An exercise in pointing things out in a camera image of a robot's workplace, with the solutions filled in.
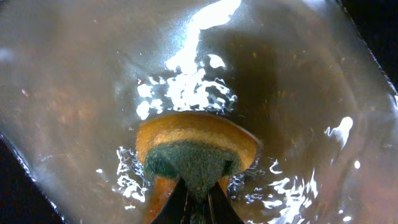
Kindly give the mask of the yellow green scrub sponge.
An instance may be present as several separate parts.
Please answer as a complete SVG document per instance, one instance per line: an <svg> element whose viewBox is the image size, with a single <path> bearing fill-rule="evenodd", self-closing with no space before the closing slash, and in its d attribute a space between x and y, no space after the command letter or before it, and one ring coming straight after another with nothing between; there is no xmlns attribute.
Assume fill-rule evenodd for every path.
<svg viewBox="0 0 398 224"><path fill-rule="evenodd" d="M144 223L160 213L180 178L188 190L189 223L207 223L208 191L218 182L227 198L229 178L249 169L261 148L249 131L212 114L181 112L141 123L137 158L154 184Z"/></svg>

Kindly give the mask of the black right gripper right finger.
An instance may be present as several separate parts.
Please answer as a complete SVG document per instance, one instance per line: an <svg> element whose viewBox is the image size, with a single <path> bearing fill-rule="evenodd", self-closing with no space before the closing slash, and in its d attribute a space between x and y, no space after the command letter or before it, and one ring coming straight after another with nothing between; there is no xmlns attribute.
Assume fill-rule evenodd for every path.
<svg viewBox="0 0 398 224"><path fill-rule="evenodd" d="M244 224L234 211L218 182L208 191L207 223Z"/></svg>

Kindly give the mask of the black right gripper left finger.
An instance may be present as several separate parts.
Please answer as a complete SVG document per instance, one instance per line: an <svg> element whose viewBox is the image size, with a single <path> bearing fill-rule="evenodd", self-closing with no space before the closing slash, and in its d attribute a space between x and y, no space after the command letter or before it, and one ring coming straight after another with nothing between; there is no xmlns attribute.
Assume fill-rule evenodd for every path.
<svg viewBox="0 0 398 224"><path fill-rule="evenodd" d="M151 224L189 224L188 190L182 178Z"/></svg>

